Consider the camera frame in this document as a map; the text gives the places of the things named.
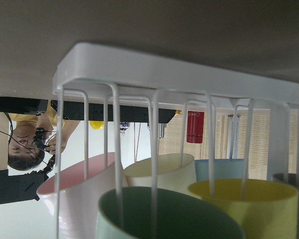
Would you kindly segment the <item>pink cup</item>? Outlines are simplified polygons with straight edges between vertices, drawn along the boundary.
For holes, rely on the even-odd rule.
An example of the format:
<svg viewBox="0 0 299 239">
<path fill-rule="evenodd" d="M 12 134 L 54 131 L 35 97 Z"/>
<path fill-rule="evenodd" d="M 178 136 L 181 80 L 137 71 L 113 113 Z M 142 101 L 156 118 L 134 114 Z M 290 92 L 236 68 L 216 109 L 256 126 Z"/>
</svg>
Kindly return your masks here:
<svg viewBox="0 0 299 239">
<path fill-rule="evenodd" d="M 84 179 L 84 161 L 61 171 L 59 233 L 67 239 L 94 239 L 98 201 L 115 188 L 115 154 L 89 158 L 89 178 Z"/>
</svg>

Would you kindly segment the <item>person in yellow shirt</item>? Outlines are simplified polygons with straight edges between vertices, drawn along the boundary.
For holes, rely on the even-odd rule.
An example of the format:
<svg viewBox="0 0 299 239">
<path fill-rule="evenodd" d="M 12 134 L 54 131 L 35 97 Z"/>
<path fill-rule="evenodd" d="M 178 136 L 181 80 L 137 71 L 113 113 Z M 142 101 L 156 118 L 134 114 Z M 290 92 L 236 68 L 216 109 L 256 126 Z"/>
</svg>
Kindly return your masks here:
<svg viewBox="0 0 299 239">
<path fill-rule="evenodd" d="M 45 152 L 55 154 L 56 137 L 48 138 L 57 126 L 58 115 L 51 101 L 48 101 L 47 109 L 43 112 L 34 115 L 10 113 L 9 117 L 16 122 L 8 145 L 9 167 L 26 171 L 41 164 Z"/>
</svg>

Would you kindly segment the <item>red cylinder container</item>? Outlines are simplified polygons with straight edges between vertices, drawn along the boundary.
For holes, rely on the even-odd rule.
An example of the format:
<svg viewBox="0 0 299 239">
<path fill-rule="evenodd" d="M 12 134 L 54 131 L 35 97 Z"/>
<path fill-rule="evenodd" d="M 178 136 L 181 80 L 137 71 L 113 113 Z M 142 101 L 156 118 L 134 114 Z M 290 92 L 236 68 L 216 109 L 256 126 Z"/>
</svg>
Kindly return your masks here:
<svg viewBox="0 0 299 239">
<path fill-rule="evenodd" d="M 202 143 L 204 128 L 204 112 L 188 111 L 186 142 Z"/>
</svg>

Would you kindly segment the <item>cream cup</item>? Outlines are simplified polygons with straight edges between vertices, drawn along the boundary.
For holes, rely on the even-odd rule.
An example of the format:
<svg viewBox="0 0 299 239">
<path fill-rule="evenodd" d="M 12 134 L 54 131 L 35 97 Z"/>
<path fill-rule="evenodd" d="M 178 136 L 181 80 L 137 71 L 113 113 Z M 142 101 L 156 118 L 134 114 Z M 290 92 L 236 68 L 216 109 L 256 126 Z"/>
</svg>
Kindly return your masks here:
<svg viewBox="0 0 299 239">
<path fill-rule="evenodd" d="M 194 156 L 165 154 L 158 160 L 157 186 L 162 189 L 190 194 L 187 187 L 196 182 Z M 151 186 L 151 158 L 138 161 L 124 169 L 129 186 Z"/>
</svg>

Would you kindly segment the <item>green cup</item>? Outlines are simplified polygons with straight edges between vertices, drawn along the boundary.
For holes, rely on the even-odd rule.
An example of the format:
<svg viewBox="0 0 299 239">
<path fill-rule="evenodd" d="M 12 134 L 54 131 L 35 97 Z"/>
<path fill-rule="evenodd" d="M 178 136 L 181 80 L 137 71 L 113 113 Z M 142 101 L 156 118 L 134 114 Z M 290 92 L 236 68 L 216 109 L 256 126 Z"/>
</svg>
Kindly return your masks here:
<svg viewBox="0 0 299 239">
<path fill-rule="evenodd" d="M 243 239 L 243 229 L 225 212 L 186 194 L 158 189 L 158 239 Z M 117 215 L 116 191 L 99 199 L 98 239 L 150 239 L 151 188 L 123 189 L 124 227 Z"/>
</svg>

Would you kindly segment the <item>yellow cup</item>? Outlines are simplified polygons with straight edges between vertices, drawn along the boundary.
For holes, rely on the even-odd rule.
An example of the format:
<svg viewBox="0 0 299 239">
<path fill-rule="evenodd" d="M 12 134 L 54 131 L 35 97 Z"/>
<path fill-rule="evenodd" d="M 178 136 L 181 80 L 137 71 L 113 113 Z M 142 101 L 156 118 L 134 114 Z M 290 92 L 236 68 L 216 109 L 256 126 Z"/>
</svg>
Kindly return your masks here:
<svg viewBox="0 0 299 239">
<path fill-rule="evenodd" d="M 241 179 L 217 179 L 215 195 L 209 182 L 188 186 L 195 197 L 225 211 L 245 231 L 248 239 L 295 239 L 298 225 L 298 190 L 288 184 L 247 180 L 241 196 Z"/>
</svg>

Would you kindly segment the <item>blue cup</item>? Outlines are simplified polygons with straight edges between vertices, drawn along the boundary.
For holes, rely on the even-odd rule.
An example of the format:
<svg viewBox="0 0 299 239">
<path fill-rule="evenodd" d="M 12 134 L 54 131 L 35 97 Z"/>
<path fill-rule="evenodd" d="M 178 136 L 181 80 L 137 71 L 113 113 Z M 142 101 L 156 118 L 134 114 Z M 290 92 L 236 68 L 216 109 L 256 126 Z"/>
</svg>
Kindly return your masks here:
<svg viewBox="0 0 299 239">
<path fill-rule="evenodd" d="M 209 160 L 207 159 L 195 160 L 197 182 L 209 179 L 208 163 Z M 241 179 L 243 175 L 243 166 L 243 159 L 215 159 L 215 179 Z"/>
</svg>

